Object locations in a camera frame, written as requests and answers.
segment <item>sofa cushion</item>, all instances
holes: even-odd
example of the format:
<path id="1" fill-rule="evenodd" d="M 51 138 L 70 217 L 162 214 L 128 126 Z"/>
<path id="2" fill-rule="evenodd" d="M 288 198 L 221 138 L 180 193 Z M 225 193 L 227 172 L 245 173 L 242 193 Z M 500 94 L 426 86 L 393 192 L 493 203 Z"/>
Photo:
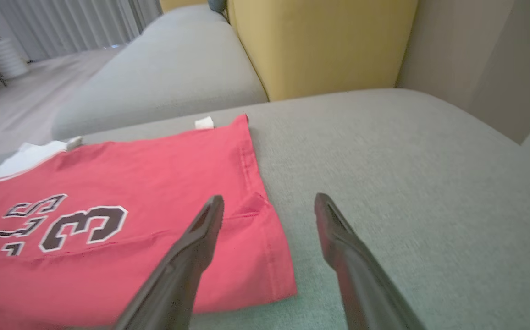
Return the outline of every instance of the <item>sofa cushion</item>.
<path id="1" fill-rule="evenodd" d="M 221 16 L 208 5 L 187 9 Z M 183 19 L 170 26 L 162 19 L 70 98 L 55 119 L 55 139 L 267 102 L 229 24 Z"/>
<path id="2" fill-rule="evenodd" d="M 286 231 L 298 296 L 195 315 L 190 329 L 346 329 L 322 259 L 314 198 L 326 192 L 427 329 L 530 329 L 530 157 L 446 102 L 366 90 L 215 111 L 247 113 L 259 171 Z M 85 137 L 159 138 L 204 115 Z"/>

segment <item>printed number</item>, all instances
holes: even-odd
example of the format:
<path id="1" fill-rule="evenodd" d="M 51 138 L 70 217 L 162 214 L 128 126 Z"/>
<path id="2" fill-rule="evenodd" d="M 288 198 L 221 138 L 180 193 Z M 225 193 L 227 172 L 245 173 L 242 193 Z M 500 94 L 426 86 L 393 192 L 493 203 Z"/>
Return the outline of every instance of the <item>printed number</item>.
<path id="1" fill-rule="evenodd" d="M 32 206 L 31 203 L 18 203 L 14 205 L 11 209 L 9 209 L 9 211 L 3 216 L 3 218 L 28 217 L 29 215 L 35 213 L 35 211 L 37 211 L 40 207 L 45 205 L 47 205 L 47 207 L 43 207 L 42 209 L 40 209 L 39 212 L 37 212 L 38 215 L 55 211 L 59 204 L 61 204 L 61 202 L 66 199 L 66 197 L 66 194 L 54 195 L 36 203 L 33 203 Z"/>
<path id="2" fill-rule="evenodd" d="M 61 234 L 65 227 L 72 227 L 70 236 L 91 231 L 87 244 L 104 242 L 121 230 L 127 213 L 121 206 L 98 206 L 88 211 L 64 215 L 49 226 L 39 248 L 43 252 L 61 249 L 67 238 L 66 234 Z M 90 228 L 89 224 L 93 219 L 104 219 L 104 221 L 101 226 Z"/>
<path id="3" fill-rule="evenodd" d="M 1 251 L 8 251 L 8 256 L 11 257 L 13 255 L 19 255 L 23 246 L 24 242 L 8 243 L 2 247 Z"/>
<path id="4" fill-rule="evenodd" d="M 31 234 L 31 232 L 36 230 L 37 227 L 45 219 L 47 219 L 46 216 L 45 217 L 41 217 L 41 218 L 29 219 L 26 223 L 24 223 L 24 224 L 27 225 L 27 227 L 20 228 L 18 230 L 13 230 L 13 231 L 0 230 L 0 237 L 10 237 L 10 236 L 24 237 L 24 236 L 29 236 Z"/>
<path id="5" fill-rule="evenodd" d="M 33 214 L 42 215 L 43 213 L 49 213 L 55 211 L 66 197 L 66 194 L 58 194 L 36 203 L 18 203 L 9 209 L 2 218 L 27 218 Z M 63 228 L 65 227 L 72 228 L 69 234 L 70 236 L 80 234 L 81 232 L 90 232 L 86 244 L 104 242 L 122 229 L 122 224 L 127 217 L 127 213 L 126 209 L 121 206 L 97 206 L 88 211 L 78 211 L 73 214 L 63 215 L 49 226 L 41 243 L 39 243 L 39 248 L 43 252 L 61 249 L 67 238 L 66 234 L 62 234 Z M 47 219 L 46 215 L 27 220 L 24 223 L 26 226 L 24 228 L 12 231 L 0 230 L 0 238 L 29 236 L 45 219 Z M 94 219 L 103 219 L 104 221 L 99 227 L 90 228 L 90 223 Z M 7 251 L 9 256 L 19 255 L 22 247 L 24 247 L 24 243 L 6 243 L 3 245 L 1 251 Z"/>

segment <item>white curtain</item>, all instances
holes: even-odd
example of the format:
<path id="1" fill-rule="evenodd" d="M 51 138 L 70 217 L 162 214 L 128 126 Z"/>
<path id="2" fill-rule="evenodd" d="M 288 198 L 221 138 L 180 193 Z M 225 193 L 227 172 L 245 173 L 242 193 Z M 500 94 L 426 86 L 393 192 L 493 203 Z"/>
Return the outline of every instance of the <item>white curtain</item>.
<path id="1" fill-rule="evenodd" d="M 127 44 L 156 19 L 157 0 L 0 0 L 31 60 Z"/>

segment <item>white vase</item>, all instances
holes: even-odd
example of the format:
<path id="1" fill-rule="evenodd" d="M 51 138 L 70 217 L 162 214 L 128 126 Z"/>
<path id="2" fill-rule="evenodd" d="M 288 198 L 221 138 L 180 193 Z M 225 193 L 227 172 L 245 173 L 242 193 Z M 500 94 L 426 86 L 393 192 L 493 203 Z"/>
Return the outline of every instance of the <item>white vase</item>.
<path id="1" fill-rule="evenodd" d="M 28 64 L 22 60 L 12 41 L 8 38 L 0 40 L 0 72 L 5 79 L 28 73 Z"/>

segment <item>yellow pillow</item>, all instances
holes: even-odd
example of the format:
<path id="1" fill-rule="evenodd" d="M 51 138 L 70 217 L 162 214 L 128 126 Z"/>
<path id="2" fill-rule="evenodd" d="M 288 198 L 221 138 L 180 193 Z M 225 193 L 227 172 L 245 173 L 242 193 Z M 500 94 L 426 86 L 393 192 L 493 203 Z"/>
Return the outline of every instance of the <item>yellow pillow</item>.
<path id="1" fill-rule="evenodd" d="M 161 9 L 163 9 L 163 12 L 168 12 L 171 9 L 175 9 L 178 7 L 208 3 L 207 0 L 160 0 L 160 1 L 161 1 Z"/>
<path id="2" fill-rule="evenodd" d="M 269 100 L 395 86 L 417 0 L 228 0 Z"/>

